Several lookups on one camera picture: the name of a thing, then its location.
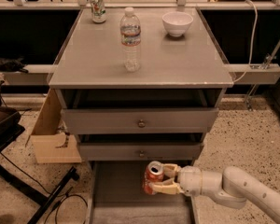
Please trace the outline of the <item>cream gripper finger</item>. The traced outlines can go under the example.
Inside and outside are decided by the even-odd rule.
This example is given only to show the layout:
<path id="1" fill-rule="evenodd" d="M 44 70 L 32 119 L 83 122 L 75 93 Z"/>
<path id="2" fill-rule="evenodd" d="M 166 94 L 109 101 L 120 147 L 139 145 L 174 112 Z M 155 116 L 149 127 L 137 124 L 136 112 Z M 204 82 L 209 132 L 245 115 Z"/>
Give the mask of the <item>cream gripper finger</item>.
<path id="1" fill-rule="evenodd" d="M 169 178 L 162 182 L 152 182 L 149 184 L 154 192 L 176 195 L 183 193 L 182 188 L 178 183 L 175 182 L 173 178 Z"/>
<path id="2" fill-rule="evenodd" d="M 181 167 L 174 163 L 165 163 L 162 167 L 167 177 L 176 177 L 181 170 Z"/>

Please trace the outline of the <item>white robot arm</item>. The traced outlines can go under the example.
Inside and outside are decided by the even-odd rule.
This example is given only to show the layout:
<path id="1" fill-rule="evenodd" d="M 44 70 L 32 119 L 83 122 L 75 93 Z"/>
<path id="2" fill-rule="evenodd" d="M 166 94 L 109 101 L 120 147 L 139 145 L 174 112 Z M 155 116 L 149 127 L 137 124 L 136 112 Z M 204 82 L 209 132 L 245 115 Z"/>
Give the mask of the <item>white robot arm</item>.
<path id="1" fill-rule="evenodd" d="M 280 224 L 280 194 L 238 167 L 230 166 L 217 173 L 152 161 L 145 171 L 144 189 L 148 194 L 202 195 L 234 209 L 241 209 L 250 201 Z"/>

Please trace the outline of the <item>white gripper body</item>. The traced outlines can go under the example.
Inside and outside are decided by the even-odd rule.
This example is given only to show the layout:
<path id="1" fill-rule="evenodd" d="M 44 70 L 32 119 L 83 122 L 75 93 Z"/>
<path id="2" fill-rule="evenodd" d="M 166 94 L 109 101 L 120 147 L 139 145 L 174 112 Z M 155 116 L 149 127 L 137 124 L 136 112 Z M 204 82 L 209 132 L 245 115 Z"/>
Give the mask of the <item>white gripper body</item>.
<path id="1" fill-rule="evenodd" d="M 202 189 L 202 171 L 197 167 L 185 166 L 178 172 L 177 182 L 185 196 L 199 196 Z"/>

